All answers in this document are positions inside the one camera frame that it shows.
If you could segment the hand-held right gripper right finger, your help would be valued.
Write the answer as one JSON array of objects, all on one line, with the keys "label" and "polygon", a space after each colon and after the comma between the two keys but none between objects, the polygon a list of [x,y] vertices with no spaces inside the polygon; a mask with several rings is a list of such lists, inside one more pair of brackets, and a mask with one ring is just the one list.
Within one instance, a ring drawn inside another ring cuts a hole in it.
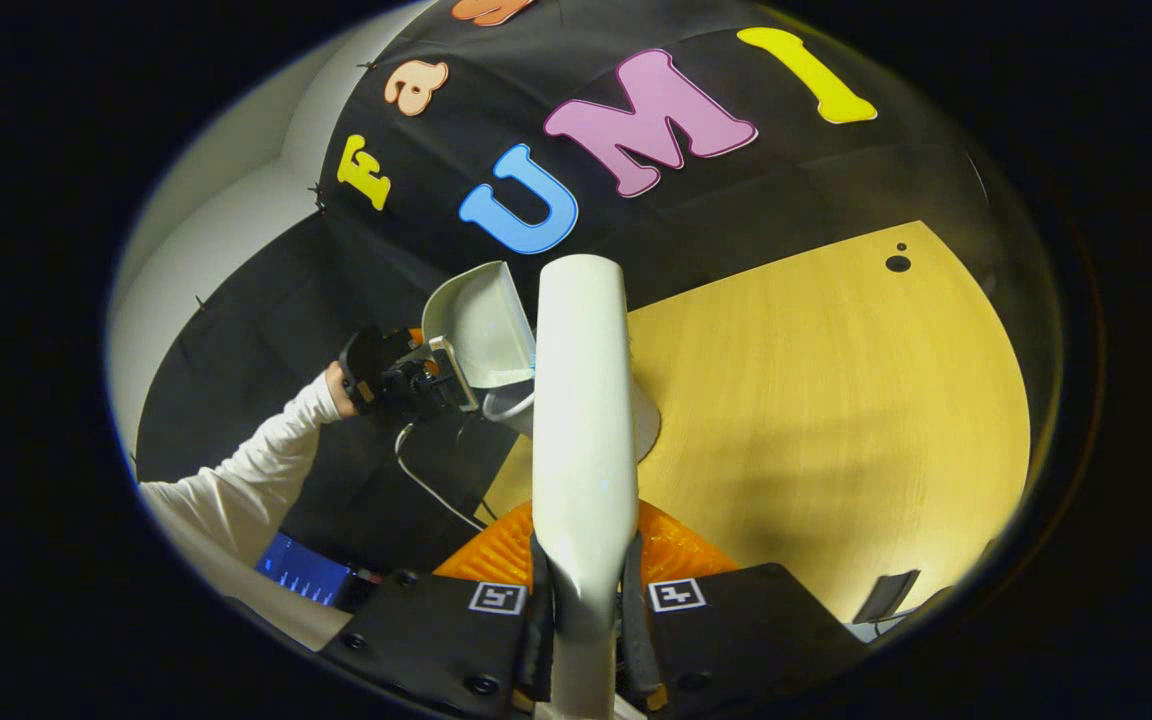
[{"label": "hand-held right gripper right finger", "polygon": [[620,600],[620,697],[645,714],[727,714],[867,660],[783,564],[742,566],[641,502]]}]

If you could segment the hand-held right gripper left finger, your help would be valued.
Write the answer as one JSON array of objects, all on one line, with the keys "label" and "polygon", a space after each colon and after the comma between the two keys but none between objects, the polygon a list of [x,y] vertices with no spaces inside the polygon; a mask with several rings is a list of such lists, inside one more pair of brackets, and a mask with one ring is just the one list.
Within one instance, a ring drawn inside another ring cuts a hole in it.
[{"label": "hand-held right gripper left finger", "polygon": [[503,719],[516,700],[550,702],[554,638],[548,560],[525,502],[438,570],[391,574],[320,655],[438,714]]}]

